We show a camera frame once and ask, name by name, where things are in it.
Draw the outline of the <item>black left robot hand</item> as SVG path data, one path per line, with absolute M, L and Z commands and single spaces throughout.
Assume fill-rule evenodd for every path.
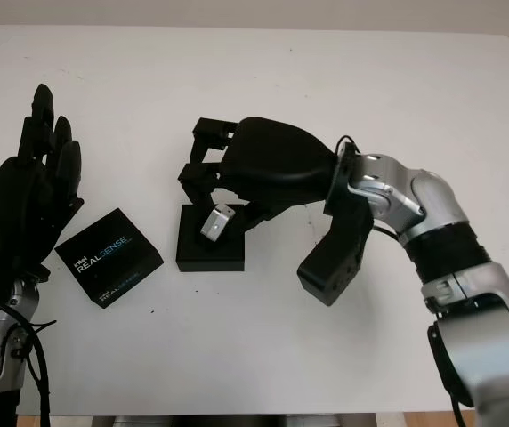
M 84 203 L 81 171 L 71 124 L 54 115 L 53 93 L 40 84 L 18 152 L 0 166 L 0 264 L 12 276 L 48 280 L 43 262 Z

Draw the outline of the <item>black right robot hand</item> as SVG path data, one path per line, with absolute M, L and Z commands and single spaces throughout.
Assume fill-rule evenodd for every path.
M 190 160 L 178 181 L 202 217 L 215 208 L 215 189 L 247 201 L 224 234 L 242 234 L 292 206 L 327 197 L 337 156 L 299 127 L 263 117 L 238 123 L 201 117 L 192 134 Z

